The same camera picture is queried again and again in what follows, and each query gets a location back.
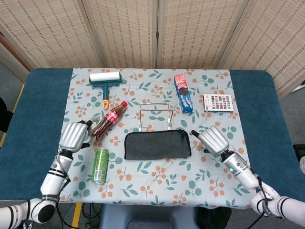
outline black pouch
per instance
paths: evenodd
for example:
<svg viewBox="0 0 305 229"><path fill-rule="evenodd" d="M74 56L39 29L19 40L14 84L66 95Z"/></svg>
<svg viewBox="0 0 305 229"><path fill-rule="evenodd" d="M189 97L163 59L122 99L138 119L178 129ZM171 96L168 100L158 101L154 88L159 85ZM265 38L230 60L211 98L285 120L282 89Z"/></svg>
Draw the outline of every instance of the black pouch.
<svg viewBox="0 0 305 229"><path fill-rule="evenodd" d="M132 132L125 137L125 159L157 160L191 156L189 136L184 130Z"/></svg>

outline lint roller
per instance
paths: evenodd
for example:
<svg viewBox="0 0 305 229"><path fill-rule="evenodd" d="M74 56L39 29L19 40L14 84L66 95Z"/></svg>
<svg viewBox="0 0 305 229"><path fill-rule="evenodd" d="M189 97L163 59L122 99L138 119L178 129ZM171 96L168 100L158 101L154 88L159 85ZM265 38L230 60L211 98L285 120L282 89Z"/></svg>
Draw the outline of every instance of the lint roller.
<svg viewBox="0 0 305 229"><path fill-rule="evenodd" d="M103 87L103 108L109 108L109 90L108 87L122 83L120 72L113 73L92 73L90 74L89 82L97 87Z"/></svg>

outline red bottle label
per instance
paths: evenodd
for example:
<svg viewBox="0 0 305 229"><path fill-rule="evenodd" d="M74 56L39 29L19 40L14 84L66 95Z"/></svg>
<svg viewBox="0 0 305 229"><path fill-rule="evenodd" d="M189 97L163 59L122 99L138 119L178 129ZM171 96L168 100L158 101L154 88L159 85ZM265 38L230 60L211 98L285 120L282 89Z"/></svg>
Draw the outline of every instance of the red bottle label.
<svg viewBox="0 0 305 229"><path fill-rule="evenodd" d="M112 124L115 124L120 118L115 111L109 111L105 117L112 122Z"/></svg>

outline bottle cap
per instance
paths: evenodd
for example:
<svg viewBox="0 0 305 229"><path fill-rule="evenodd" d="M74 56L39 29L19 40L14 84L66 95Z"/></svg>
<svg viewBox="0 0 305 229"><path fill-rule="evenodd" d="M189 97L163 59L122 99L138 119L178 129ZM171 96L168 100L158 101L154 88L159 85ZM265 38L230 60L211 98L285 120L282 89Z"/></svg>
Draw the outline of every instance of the bottle cap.
<svg viewBox="0 0 305 229"><path fill-rule="evenodd" d="M128 104L127 104L125 101L123 101L121 104L122 104L124 107L127 107L127 106L128 106Z"/></svg>

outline green soda can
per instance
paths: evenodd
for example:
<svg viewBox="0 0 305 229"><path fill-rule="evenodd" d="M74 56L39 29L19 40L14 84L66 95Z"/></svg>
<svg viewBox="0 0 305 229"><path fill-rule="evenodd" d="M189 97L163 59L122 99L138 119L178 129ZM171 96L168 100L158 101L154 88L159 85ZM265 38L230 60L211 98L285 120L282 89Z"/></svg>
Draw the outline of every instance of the green soda can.
<svg viewBox="0 0 305 229"><path fill-rule="evenodd" d="M93 183L102 184L106 182L108 159L108 149L98 149L96 151L91 177Z"/></svg>

